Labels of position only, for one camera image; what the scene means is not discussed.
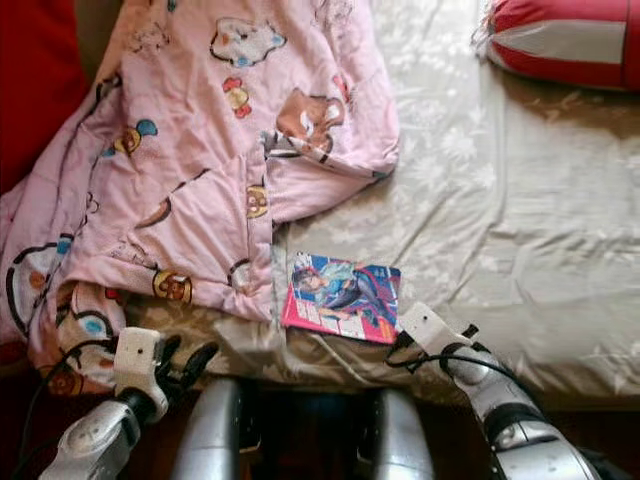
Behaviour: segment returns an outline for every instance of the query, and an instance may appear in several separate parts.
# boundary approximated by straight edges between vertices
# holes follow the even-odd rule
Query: red fabric
[[[493,44],[493,48],[509,68],[530,77],[606,88],[619,88],[622,83],[622,67],[620,65],[568,62],[535,57],[519,50],[505,48],[497,43]]]
[[[497,0],[496,32],[543,20],[602,20],[625,22],[629,2],[639,0]]]
[[[640,0],[630,0],[623,68],[625,87],[640,90]]]
[[[73,0],[2,3],[0,193],[33,166],[88,88]]]

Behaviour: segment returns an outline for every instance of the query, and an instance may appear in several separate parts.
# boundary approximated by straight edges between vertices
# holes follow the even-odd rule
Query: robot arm
[[[180,340],[129,327],[120,333],[114,360],[116,397],[71,425],[58,443],[54,461],[41,479],[113,479],[140,439],[141,427],[157,422],[200,376],[217,347],[197,350],[177,379],[169,360]]]
[[[602,480],[596,468],[545,419],[515,376],[468,338],[477,332],[475,327],[466,336],[454,333],[422,304],[400,321],[426,353],[422,362],[439,360],[442,370],[468,397],[493,452],[492,478]],[[607,478],[631,478],[619,471],[615,474]]]

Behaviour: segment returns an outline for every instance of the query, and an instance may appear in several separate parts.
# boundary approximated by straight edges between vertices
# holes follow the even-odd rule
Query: bed
[[[401,311],[420,301],[456,328],[473,322],[547,405],[637,408],[640,98],[490,66],[470,44],[481,0],[373,4],[402,128],[394,175],[277,231],[272,323],[142,296],[128,322],[180,334],[178,361],[214,339],[212,375],[330,390],[390,384],[461,402],[434,369],[385,366],[385,347],[279,325],[296,252],[390,264],[402,271]],[[98,79],[146,8],[124,2]]]

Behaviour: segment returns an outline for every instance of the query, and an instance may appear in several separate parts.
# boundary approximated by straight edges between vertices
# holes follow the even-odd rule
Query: black cable
[[[22,478],[22,470],[24,470],[24,467],[26,467],[29,462],[33,460],[33,457],[35,457],[45,448],[50,447],[51,445],[56,443],[59,438],[60,437],[50,438],[49,440],[42,442],[40,445],[31,450],[22,460],[20,460],[16,468],[13,469],[13,472],[11,473],[11,480],[20,480]]]
[[[114,337],[114,338],[110,338],[108,340],[86,340],[84,342],[81,342],[81,343],[75,345],[67,353],[65,353],[62,356],[62,358],[58,361],[58,363],[56,363],[53,366],[53,368],[47,374],[47,376],[44,377],[44,379],[42,379],[42,381],[40,382],[40,385],[38,385],[38,388],[34,392],[33,397],[31,397],[31,403],[29,403],[29,408],[27,409],[27,416],[26,416],[26,418],[24,420],[24,426],[22,427],[22,439],[20,441],[20,450],[19,450],[19,453],[18,453],[18,463],[19,464],[22,464],[23,461],[24,461],[25,450],[27,448],[27,443],[29,442],[29,434],[30,434],[30,430],[31,430],[31,417],[33,416],[33,407],[35,406],[36,400],[38,399],[38,396],[40,395],[42,390],[44,390],[47,387],[47,385],[49,385],[49,382],[58,373],[58,371],[64,365],[66,365],[67,359],[69,357],[71,357],[72,355],[74,355],[81,348],[86,347],[87,345],[100,345],[100,346],[103,346],[103,347],[114,347],[116,345],[117,341],[118,341],[117,337]]]
[[[417,370],[424,363],[435,362],[435,361],[439,361],[439,360],[459,360],[461,362],[474,363],[476,365],[481,365],[483,367],[487,367],[487,368],[489,368],[491,370],[494,370],[494,371],[496,371],[498,373],[501,373],[502,375],[504,375],[505,377],[510,379],[513,383],[515,383],[518,386],[518,388],[520,388],[520,390],[522,390],[531,399],[533,404],[536,406],[536,408],[538,410],[540,410],[540,412],[543,411],[542,407],[540,406],[540,403],[536,399],[536,397],[533,394],[533,392],[531,392],[529,387],[527,387],[522,382],[522,380],[520,380],[518,377],[516,377],[516,375],[511,370],[509,370],[508,368],[502,367],[500,365],[495,365],[493,363],[486,362],[484,360],[480,360],[480,359],[472,358],[472,357],[466,357],[464,355],[450,354],[450,353],[443,353],[443,354],[440,354],[440,355],[427,355],[426,353],[422,353],[418,358],[413,359],[413,360],[405,360],[403,362],[392,362],[389,359],[386,359],[385,363],[388,366],[392,367],[392,368],[407,367],[409,369],[409,371],[411,371],[411,373],[413,373],[415,370]]]

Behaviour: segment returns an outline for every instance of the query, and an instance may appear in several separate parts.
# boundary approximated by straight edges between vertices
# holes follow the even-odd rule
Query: book
[[[298,253],[281,324],[392,344],[400,270]]]

